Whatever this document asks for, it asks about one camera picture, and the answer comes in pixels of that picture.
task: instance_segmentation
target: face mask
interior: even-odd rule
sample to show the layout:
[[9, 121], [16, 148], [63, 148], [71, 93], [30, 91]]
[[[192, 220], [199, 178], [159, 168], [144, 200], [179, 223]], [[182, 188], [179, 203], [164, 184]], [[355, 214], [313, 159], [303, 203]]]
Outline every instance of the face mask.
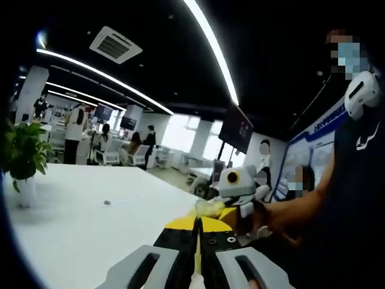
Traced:
[[345, 79], [351, 80], [360, 72], [369, 70], [370, 65], [360, 50], [360, 43], [338, 43], [338, 66], [345, 66]]
[[301, 191], [303, 190], [302, 182], [288, 182], [289, 191]]

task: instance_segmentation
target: office floor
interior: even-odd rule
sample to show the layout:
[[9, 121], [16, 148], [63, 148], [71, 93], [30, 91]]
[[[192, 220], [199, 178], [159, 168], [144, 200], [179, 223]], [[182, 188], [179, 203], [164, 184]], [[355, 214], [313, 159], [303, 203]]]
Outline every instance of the office floor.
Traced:
[[188, 186], [186, 185], [187, 182], [187, 175], [184, 175], [183, 173], [180, 173], [179, 171], [175, 169], [165, 169], [161, 170], [159, 168], [149, 169], [147, 170], [151, 175], [156, 176], [157, 178], [168, 182], [169, 184], [173, 185], [174, 187], [177, 187], [183, 191], [188, 191]]

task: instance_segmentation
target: white device on shoulder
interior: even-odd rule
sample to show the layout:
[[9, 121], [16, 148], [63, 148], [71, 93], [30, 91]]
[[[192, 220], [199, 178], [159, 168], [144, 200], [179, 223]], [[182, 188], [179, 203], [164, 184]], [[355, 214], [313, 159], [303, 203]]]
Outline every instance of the white device on shoulder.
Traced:
[[380, 102], [380, 86], [376, 74], [363, 71], [350, 82], [345, 92], [345, 108], [349, 116], [359, 120], [363, 116], [363, 106], [376, 107]]

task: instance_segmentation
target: potted plant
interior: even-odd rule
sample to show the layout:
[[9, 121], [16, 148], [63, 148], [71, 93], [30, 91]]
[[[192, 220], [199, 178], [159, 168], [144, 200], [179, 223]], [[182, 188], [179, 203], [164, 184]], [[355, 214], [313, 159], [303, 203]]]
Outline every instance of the potted plant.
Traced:
[[30, 207], [35, 200], [34, 175], [36, 171], [45, 175], [47, 168], [47, 153], [52, 146], [40, 140], [40, 135], [46, 133], [39, 123], [28, 125], [21, 122], [12, 125], [8, 122], [3, 148], [3, 173], [10, 172], [13, 187], [21, 195], [21, 206]]

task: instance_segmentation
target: air conditioning vent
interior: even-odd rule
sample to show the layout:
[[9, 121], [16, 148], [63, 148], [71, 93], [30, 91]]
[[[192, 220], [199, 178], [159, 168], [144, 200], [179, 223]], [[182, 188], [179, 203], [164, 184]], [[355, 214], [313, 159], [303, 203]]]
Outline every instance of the air conditioning vent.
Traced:
[[118, 64], [143, 51], [134, 42], [107, 26], [92, 41], [90, 49]]

